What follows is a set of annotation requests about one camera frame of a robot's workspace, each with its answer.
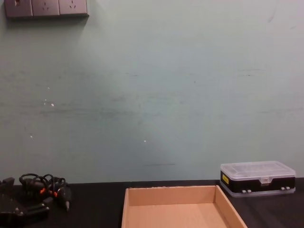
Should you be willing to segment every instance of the cardboard tray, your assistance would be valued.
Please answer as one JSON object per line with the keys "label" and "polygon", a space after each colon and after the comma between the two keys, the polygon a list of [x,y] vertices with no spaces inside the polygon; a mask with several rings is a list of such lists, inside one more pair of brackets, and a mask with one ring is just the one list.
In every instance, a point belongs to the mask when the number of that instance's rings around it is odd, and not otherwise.
{"label": "cardboard tray", "polygon": [[219,186],[127,189],[122,228],[247,228]]}

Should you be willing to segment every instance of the black table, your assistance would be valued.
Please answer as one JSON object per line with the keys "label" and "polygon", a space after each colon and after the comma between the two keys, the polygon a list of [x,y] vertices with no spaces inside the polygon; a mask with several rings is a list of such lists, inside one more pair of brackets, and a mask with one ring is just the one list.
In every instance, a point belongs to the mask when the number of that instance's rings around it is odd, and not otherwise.
{"label": "black table", "polygon": [[[27,228],[120,228],[126,188],[218,183],[218,180],[182,180],[72,184],[70,212],[54,203],[48,220]],[[304,228],[304,178],[296,179],[294,194],[254,198],[226,195],[249,228]]]}

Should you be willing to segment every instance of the light green wall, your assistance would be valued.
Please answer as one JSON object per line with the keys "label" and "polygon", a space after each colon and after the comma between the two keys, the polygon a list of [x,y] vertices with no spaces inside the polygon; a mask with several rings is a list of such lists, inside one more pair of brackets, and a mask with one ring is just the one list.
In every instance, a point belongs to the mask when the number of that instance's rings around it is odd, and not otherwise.
{"label": "light green wall", "polygon": [[304,176],[303,6],[89,0],[88,19],[20,22],[1,6],[0,179],[217,179],[262,160]]}

